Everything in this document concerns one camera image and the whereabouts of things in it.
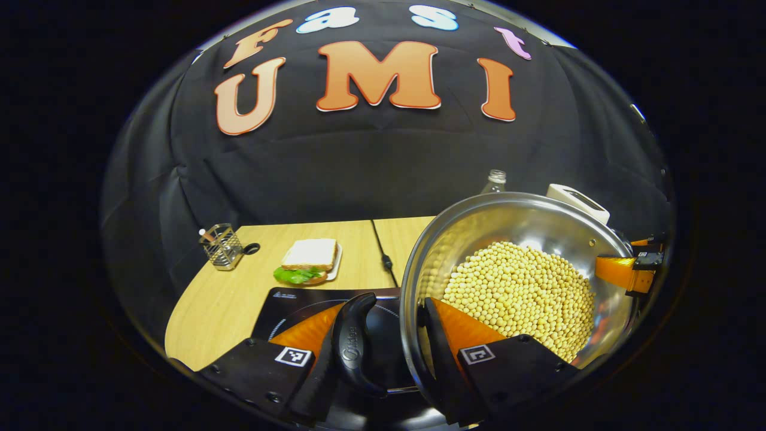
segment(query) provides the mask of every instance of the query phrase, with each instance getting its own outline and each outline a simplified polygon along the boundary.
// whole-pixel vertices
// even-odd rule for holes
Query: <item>orange letter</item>
[[[437,52],[433,45],[399,42],[383,61],[378,61],[360,42],[327,44],[319,49],[327,57],[327,86],[316,108],[328,111],[355,107],[359,98],[349,91],[351,79],[367,102],[377,106],[397,78],[396,91],[390,98],[394,106],[436,109],[441,99],[434,93],[431,58]]]
[[[486,73],[486,102],[481,106],[484,115],[502,121],[514,121],[516,112],[511,108],[511,84],[513,71],[504,64],[489,58],[476,59]]]
[[[285,61],[285,57],[274,58],[253,69],[253,75],[258,76],[258,93],[255,108],[248,114],[242,115],[237,111],[237,89],[244,80],[244,74],[234,75],[215,88],[215,95],[218,96],[215,116],[221,132],[241,135],[256,130],[268,120],[277,97],[277,68]]]
[[[245,58],[248,58],[253,54],[259,53],[260,50],[264,49],[264,47],[258,46],[258,42],[265,43],[270,41],[271,39],[274,39],[277,36],[277,32],[279,31],[277,29],[279,27],[290,25],[292,22],[293,22],[292,19],[284,19],[282,21],[277,22],[275,25],[266,27],[261,31],[256,31],[252,35],[247,36],[246,38],[237,42],[237,50],[234,52],[234,55],[231,56],[231,60],[227,61],[226,64],[224,64],[224,69],[228,69],[231,66],[234,66],[235,64],[244,60]]]

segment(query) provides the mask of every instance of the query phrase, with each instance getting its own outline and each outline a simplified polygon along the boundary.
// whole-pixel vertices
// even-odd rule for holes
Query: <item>lettuce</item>
[[[279,268],[274,270],[274,278],[276,278],[279,281],[286,281],[288,283],[293,283],[294,285],[301,285],[312,278],[321,277],[321,276],[322,276],[322,271],[319,270],[318,268],[311,268],[308,271],[305,269],[287,271],[286,269],[280,266]]]

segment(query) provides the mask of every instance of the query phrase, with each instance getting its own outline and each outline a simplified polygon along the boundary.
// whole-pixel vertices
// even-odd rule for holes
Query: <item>bread slice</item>
[[[285,255],[282,268],[287,271],[311,268],[330,271],[335,263],[337,252],[338,245],[335,239],[301,239],[295,241]]]
[[[319,277],[309,278],[308,280],[304,281],[304,285],[317,285],[318,283],[321,283],[322,281],[325,281],[327,279],[327,271],[322,271],[319,273]]]

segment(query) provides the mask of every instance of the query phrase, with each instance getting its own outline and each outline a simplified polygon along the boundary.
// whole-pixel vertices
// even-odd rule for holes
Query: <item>sandwich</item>
[[[327,279],[335,265],[338,242],[335,239],[302,239],[287,251],[274,278],[294,285],[315,285]]]

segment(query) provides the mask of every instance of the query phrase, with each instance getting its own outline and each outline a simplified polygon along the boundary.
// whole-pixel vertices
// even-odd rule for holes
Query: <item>black handle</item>
[[[386,389],[365,375],[365,355],[372,354],[367,332],[367,313],[377,302],[372,292],[349,299],[332,325],[332,352],[338,360],[341,378],[367,396],[383,398]]]

